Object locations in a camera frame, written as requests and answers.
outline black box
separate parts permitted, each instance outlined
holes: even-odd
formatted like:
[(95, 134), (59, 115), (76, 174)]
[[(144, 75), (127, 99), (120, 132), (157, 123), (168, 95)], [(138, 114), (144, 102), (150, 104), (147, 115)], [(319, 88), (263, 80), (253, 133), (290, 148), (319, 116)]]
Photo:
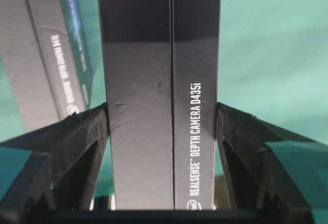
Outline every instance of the black box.
[(92, 70), (77, 1), (1, 0), (0, 5), (1, 55), (26, 130), (86, 110)]
[(99, 0), (116, 208), (173, 209), (170, 0)]
[[(73, 112), (85, 111), (89, 106), (92, 71), (84, 35), (79, 31), (81, 22), (77, 1), (27, 2), (60, 119)], [(80, 42), (80, 51), (74, 49), (77, 40)]]
[(213, 209), (220, 0), (172, 0), (174, 202)]
[(0, 52), (27, 131), (59, 121), (25, 0), (0, 0)]

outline intel logo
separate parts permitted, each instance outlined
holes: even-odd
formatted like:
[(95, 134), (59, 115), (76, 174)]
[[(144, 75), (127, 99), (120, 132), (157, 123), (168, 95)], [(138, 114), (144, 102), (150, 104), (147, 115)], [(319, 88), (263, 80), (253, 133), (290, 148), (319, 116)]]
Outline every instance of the intel logo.
[(189, 200), (187, 203), (187, 210), (201, 210), (201, 205), (196, 200)]

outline product box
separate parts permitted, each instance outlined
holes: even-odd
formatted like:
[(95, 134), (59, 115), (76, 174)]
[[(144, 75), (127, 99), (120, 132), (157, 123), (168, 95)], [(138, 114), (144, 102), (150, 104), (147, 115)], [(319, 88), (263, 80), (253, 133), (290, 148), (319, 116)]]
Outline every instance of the product box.
[(89, 105), (92, 71), (76, 0), (1, 0), (1, 54), (27, 131)]
[(62, 1), (27, 0), (60, 119), (86, 110), (92, 81), (77, 1)]
[(0, 0), (0, 52), (27, 131), (59, 121), (25, 0)]
[(211, 210), (220, 0), (172, 0), (174, 202)]
[(99, 0), (116, 209), (173, 209), (170, 0)]

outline scuff mark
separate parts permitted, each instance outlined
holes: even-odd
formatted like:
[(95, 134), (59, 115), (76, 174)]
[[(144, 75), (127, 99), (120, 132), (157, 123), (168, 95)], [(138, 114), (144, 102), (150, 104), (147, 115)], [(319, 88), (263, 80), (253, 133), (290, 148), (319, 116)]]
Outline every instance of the scuff mark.
[(123, 124), (125, 124), (125, 123), (129, 123), (129, 122), (134, 121), (134, 120), (135, 120), (135, 119), (121, 121), (120, 123), (118, 123), (118, 124), (112, 126), (111, 129), (116, 129), (116, 128), (118, 128), (119, 126), (121, 126), (121, 125), (123, 125)]
[(52, 27), (48, 27), (48, 26), (39, 26), (39, 28), (45, 28), (45, 29), (49, 29), (49, 30), (52, 30), (52, 31), (56, 31), (56, 32), (59, 32), (65, 36), (67, 36), (67, 33), (62, 31), (62, 30), (58, 30), (57, 28), (52, 28)]

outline green backdrop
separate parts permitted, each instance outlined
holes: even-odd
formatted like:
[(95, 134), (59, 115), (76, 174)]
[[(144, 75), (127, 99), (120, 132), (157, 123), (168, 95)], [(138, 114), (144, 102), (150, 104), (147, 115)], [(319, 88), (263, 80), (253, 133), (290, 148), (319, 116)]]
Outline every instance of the green backdrop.
[[(221, 0), (218, 100), (328, 141), (328, 0)], [(91, 107), (106, 101), (97, 0), (78, 0), (94, 71)], [(0, 141), (24, 133), (0, 59)], [(217, 153), (216, 173), (222, 173)], [(111, 176), (107, 146), (96, 195)]]

